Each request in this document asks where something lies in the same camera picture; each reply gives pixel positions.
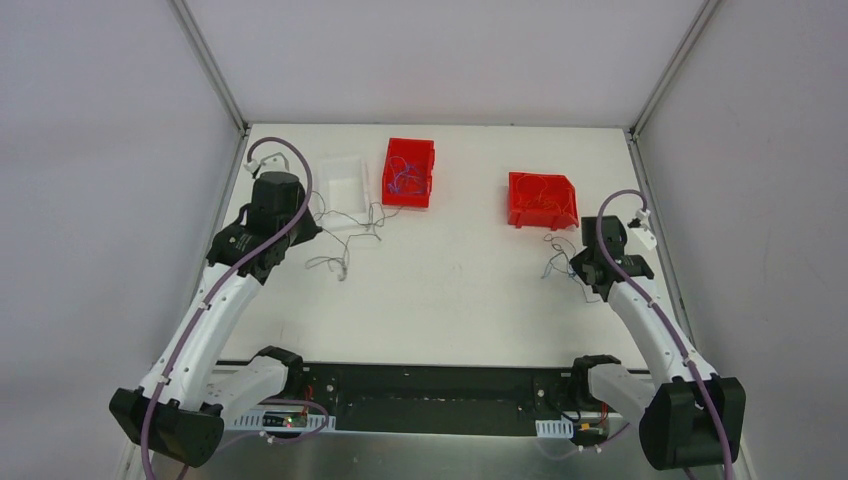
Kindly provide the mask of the red bin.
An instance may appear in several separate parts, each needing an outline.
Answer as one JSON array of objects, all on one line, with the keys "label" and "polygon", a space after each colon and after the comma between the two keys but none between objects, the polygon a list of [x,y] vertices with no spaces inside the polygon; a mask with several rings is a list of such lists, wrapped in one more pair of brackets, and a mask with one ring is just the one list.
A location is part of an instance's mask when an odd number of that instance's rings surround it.
[{"label": "red bin", "polygon": [[551,231],[578,228],[576,188],[564,175],[510,172],[507,222]]},{"label": "red bin", "polygon": [[433,140],[390,138],[381,179],[382,204],[427,209],[434,163]]}]

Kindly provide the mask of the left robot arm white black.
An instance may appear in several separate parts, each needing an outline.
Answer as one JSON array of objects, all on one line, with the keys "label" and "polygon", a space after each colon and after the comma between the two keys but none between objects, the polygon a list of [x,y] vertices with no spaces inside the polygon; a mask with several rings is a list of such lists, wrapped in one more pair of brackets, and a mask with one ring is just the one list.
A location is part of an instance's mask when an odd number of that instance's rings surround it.
[{"label": "left robot arm white black", "polygon": [[307,190],[289,172],[261,174],[249,203],[215,237],[194,303],[160,358],[134,389],[119,388],[109,411],[128,438],[189,467],[214,454],[224,430],[269,397],[297,402],[302,357],[268,346],[213,384],[212,371],[241,314],[286,251],[321,231]]}]

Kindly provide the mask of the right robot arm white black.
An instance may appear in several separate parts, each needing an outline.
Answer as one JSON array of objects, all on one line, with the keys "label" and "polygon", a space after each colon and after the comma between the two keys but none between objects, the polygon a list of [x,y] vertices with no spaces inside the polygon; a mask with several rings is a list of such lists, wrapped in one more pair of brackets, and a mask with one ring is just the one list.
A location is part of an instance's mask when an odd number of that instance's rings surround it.
[{"label": "right robot arm white black", "polygon": [[604,404],[638,430],[648,463],[657,470],[738,459],[746,392],[721,376],[679,325],[657,311],[654,273],[625,251],[628,233],[615,216],[582,220],[582,250],[570,261],[577,278],[616,313],[645,360],[646,383],[612,355],[574,360],[566,397],[585,411]]}]

